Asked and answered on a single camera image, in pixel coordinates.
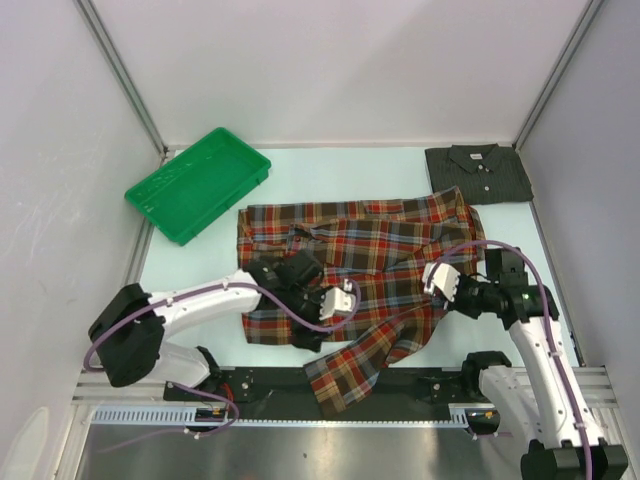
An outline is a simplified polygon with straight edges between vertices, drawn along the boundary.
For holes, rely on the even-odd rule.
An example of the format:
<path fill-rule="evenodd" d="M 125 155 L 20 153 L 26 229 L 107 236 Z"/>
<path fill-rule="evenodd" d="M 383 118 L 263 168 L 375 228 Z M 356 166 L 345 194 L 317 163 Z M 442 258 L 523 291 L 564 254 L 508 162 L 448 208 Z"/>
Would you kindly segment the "red plaid long sleeve shirt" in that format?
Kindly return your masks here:
<path fill-rule="evenodd" d="M 239 266 L 306 250 L 323 266 L 323 285 L 360 286 L 355 318 L 311 335 L 316 346 L 344 345 L 304 367 L 325 418 L 364 400 L 382 369 L 429 342 L 445 309 L 423 293 L 425 266 L 484 237 L 479 214 L 456 187 L 416 199 L 251 205 L 237 217 Z"/>

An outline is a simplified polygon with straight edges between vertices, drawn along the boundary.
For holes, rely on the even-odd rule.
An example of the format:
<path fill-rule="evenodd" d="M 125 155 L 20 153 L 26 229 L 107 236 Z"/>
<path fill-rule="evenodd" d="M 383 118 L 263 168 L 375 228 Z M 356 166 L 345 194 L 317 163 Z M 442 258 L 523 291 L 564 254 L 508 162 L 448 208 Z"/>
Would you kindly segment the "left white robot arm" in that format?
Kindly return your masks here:
<path fill-rule="evenodd" d="M 180 347 L 171 337 L 231 314 L 276 308 L 305 336 L 323 334 L 329 289 L 309 252 L 262 256 L 233 274 L 197 287 L 149 293 L 138 283 L 122 287 L 88 330 L 86 370 L 103 373 L 114 388 L 143 379 L 183 384 L 197 398 L 214 397 L 221 376 L 204 347 Z"/>

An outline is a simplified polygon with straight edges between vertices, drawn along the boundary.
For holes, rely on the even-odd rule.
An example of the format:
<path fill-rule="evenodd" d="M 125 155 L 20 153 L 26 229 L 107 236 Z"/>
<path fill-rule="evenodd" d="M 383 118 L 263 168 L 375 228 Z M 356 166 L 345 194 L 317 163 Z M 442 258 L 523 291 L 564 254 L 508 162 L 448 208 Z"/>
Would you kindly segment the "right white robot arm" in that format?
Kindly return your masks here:
<path fill-rule="evenodd" d="M 504 242 L 476 240 L 486 249 L 484 282 L 458 272 L 449 249 L 424 270 L 424 290 L 440 291 L 449 309 L 471 318 L 492 313 L 502 322 L 524 362 L 530 394 L 513 368 L 477 366 L 463 373 L 461 388 L 473 401 L 488 399 L 524 453 L 524 479 L 620 479 L 630 461 L 609 443 L 594 419 L 567 359 L 553 296 L 533 262 Z"/>

